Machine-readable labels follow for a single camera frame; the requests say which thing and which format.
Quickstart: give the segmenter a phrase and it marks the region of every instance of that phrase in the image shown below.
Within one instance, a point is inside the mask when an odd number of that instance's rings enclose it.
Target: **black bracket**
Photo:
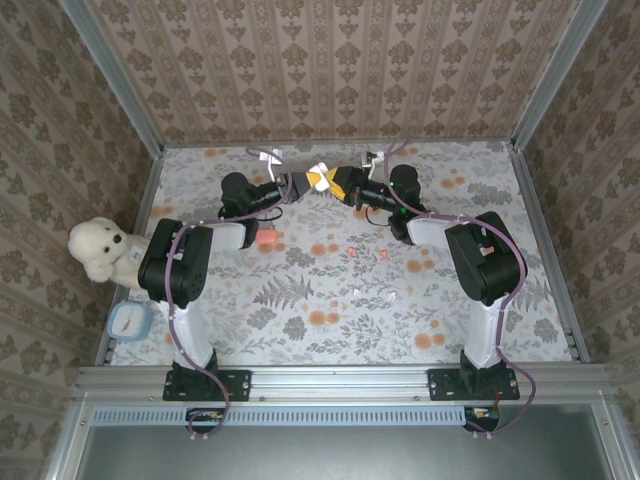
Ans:
[[[460,353],[460,368],[434,368],[427,371],[429,395],[442,400],[518,400],[520,390],[516,374],[500,362],[477,369]]]
[[[251,370],[220,370],[215,350],[205,367],[225,386],[232,402],[248,402]],[[222,391],[209,377],[173,362],[165,379],[162,399],[167,402],[222,402]]]

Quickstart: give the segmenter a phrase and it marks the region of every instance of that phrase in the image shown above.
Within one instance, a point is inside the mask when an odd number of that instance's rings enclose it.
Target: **plastic container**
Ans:
[[[144,340],[151,329],[151,309],[136,302],[121,302],[109,315],[107,333],[122,342]]]

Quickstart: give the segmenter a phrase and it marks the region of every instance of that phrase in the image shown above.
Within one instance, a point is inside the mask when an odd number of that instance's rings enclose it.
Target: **teddy bear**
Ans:
[[[146,238],[128,235],[111,220],[95,217],[71,229],[68,246],[90,280],[140,288],[138,269],[149,247]]]

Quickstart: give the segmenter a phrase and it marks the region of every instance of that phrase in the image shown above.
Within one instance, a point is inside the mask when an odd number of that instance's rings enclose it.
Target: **brown damask wallpaper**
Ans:
[[[90,0],[165,142],[508,137],[578,0]]]
[[[609,2],[525,153],[591,353],[640,439],[640,1]]]
[[[58,3],[0,2],[0,478],[37,478],[112,290],[66,248],[96,215],[131,227],[150,159]]]

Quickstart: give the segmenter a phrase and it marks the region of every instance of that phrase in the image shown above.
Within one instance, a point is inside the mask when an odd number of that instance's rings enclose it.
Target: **patterned wallpaper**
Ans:
[[[0,478],[39,475],[109,309],[68,231],[132,227],[149,166],[57,2],[0,2]]]
[[[640,439],[640,2],[611,0],[526,150],[583,332]]]
[[[508,137],[578,0],[90,0],[165,142]]]

